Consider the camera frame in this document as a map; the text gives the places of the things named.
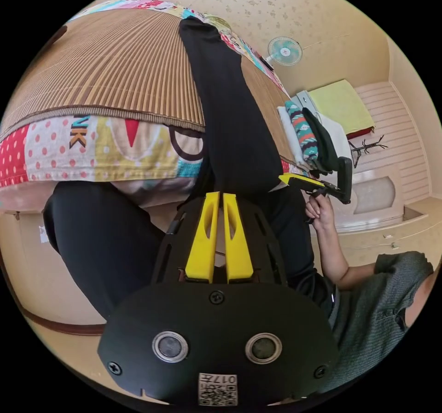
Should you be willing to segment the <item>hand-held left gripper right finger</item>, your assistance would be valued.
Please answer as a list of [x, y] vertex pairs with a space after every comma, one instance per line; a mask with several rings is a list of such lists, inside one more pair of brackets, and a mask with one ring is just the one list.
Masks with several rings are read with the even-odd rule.
[[254, 270], [236, 195], [223, 194], [223, 217], [227, 281], [250, 280]]

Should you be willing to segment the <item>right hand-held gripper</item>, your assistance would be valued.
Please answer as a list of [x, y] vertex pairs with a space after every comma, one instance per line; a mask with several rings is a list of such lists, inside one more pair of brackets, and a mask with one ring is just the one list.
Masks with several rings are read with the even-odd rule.
[[[339, 164], [337, 170], [326, 169], [321, 164], [319, 166], [320, 168], [310, 171], [312, 177], [282, 174], [279, 179], [287, 186], [295, 186], [315, 197], [330, 195], [341, 203], [349, 203], [349, 164]], [[337, 173], [337, 185], [319, 179], [320, 175], [331, 175], [332, 173]]]

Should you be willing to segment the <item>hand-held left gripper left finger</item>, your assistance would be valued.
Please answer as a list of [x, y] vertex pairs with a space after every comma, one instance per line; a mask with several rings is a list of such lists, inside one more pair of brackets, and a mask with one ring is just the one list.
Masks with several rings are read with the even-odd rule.
[[186, 278], [189, 280], [213, 282], [219, 203], [219, 192], [207, 193], [202, 202], [185, 267]]

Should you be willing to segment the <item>person's right hand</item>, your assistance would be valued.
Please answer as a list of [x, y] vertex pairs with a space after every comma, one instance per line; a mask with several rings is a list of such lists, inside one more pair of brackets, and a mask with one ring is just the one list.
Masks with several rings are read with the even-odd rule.
[[318, 234], [336, 232], [333, 206], [328, 196], [310, 195], [306, 202], [305, 212]]

